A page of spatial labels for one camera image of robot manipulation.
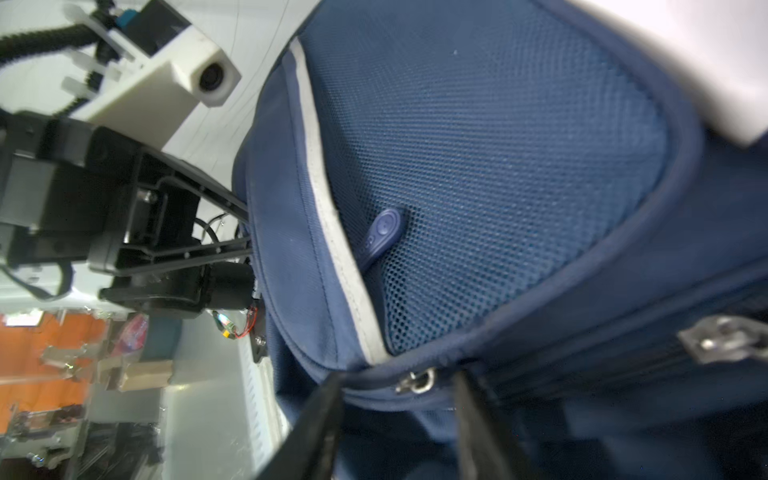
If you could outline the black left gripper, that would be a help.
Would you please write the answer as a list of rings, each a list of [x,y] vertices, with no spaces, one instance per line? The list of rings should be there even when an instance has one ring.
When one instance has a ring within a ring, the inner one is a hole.
[[[106,127],[1,114],[1,264],[85,262],[114,276],[246,257],[249,237],[200,244],[199,198],[245,222],[246,204],[187,161]]]

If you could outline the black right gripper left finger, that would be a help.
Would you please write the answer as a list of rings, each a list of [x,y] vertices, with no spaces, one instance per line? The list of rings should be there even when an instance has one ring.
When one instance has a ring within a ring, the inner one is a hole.
[[[312,393],[299,419],[258,480],[332,479],[344,416],[343,376],[330,374]]]

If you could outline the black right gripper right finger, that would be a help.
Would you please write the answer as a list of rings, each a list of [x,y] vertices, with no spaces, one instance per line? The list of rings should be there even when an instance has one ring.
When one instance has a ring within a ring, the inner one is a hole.
[[[471,374],[453,376],[460,479],[539,479],[540,472]]]

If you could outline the navy blue student backpack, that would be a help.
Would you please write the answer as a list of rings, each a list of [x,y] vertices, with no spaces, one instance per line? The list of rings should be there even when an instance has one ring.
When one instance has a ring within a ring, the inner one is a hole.
[[[766,477],[765,2],[322,1],[233,180],[333,477],[460,479],[460,370],[540,478]]]

